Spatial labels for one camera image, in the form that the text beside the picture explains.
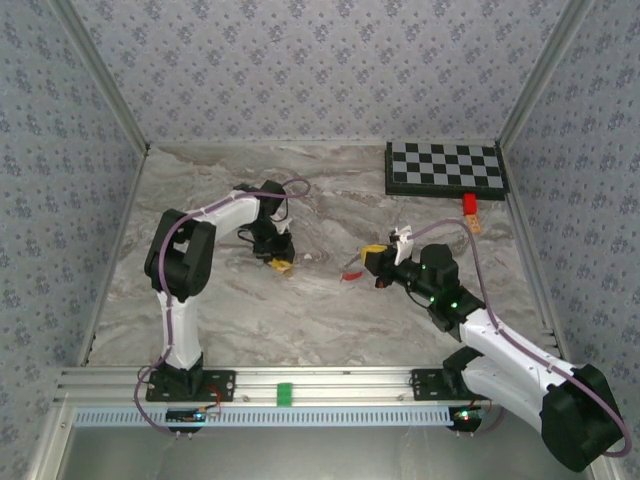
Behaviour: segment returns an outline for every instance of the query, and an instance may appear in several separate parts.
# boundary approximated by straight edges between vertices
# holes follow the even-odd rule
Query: green block
[[[279,407],[290,407],[293,404],[293,383],[279,383],[277,397]]]

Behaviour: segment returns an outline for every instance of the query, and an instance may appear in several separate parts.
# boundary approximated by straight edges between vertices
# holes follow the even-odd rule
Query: black and white checkerboard
[[[509,191],[500,148],[389,142],[386,193],[504,200]]]

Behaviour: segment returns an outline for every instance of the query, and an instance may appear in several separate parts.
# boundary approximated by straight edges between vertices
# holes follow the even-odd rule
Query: white cable tray
[[[411,407],[233,407],[205,422],[183,423],[164,420],[166,407],[147,407],[146,413],[160,425],[172,427],[364,427],[364,426],[449,426],[447,406]],[[135,408],[79,407],[75,427],[140,427],[147,423]]]

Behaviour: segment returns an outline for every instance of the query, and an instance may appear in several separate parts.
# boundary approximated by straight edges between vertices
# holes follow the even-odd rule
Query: patterned wallpaper
[[[565,0],[75,0],[151,142],[497,137]]]
[[[73,365],[137,155],[45,0],[0,5],[0,478]]]
[[[640,478],[640,4],[596,5],[508,157],[571,353],[613,385]]]

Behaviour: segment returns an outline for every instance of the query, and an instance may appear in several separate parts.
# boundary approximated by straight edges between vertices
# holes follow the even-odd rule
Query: marble surface
[[[161,213],[207,205],[241,182],[292,176],[312,184],[290,202],[297,252],[292,275],[253,258],[229,235],[218,241],[213,271],[200,295],[200,340],[209,365],[434,365],[460,344],[432,325],[426,311],[394,285],[373,277],[340,283],[341,267],[358,247],[384,242],[397,225],[414,231],[461,218],[461,202],[384,195],[382,146],[154,148],[141,177],[90,365],[141,365],[162,347],[160,308],[143,273]],[[536,316],[502,202],[479,202],[477,236],[492,305],[520,333],[540,342]],[[479,288],[468,239],[456,226],[420,238],[447,243],[460,277]]]

